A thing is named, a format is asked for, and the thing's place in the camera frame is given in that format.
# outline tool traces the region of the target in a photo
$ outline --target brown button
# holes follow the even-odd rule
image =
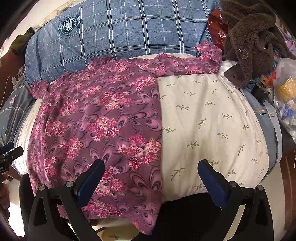
[[[249,56],[249,54],[245,49],[239,49],[239,57],[241,59],[247,59],[248,56]]]

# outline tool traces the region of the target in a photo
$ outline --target cream leaf-patterned sheet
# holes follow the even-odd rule
[[[163,201],[206,192],[197,174],[202,159],[228,181],[243,187],[253,188],[265,176],[269,163],[263,132],[247,100],[223,76],[231,66],[231,62],[223,61],[215,74],[157,78],[163,122]],[[27,172],[28,140],[41,102],[36,101],[17,142],[24,155],[15,165],[23,174]]]

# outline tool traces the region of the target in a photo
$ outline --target floral garment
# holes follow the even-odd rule
[[[161,205],[161,109],[156,78],[214,73],[222,59],[209,42],[198,58],[164,53],[154,59],[92,60],[87,69],[65,73],[54,84],[34,83],[30,93],[43,99],[28,150],[34,193],[74,181],[93,163],[106,170],[86,218],[127,218],[150,234]]]

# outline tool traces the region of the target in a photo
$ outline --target metal bolt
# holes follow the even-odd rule
[[[67,187],[67,188],[70,188],[70,187],[72,187],[73,185],[74,185],[74,182],[72,182],[72,181],[69,181],[69,182],[66,183],[66,187]]]
[[[229,182],[229,184],[230,184],[230,186],[232,186],[232,187],[236,187],[236,186],[237,186],[237,183],[234,182],[234,181]]]
[[[46,188],[45,185],[41,185],[41,186],[39,187],[39,190],[40,190],[40,191],[43,191],[45,188]]]
[[[264,187],[262,185],[258,185],[257,188],[260,190],[260,191],[263,191],[264,190]]]

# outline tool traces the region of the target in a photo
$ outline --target plastic bag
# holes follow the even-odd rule
[[[228,34],[228,28],[226,24],[222,22],[221,11],[216,8],[208,17],[207,26],[211,37],[213,39],[213,44],[219,47],[222,51],[224,50],[224,41],[226,35]]]
[[[276,66],[274,107],[285,129],[296,140],[296,60],[284,58]]]

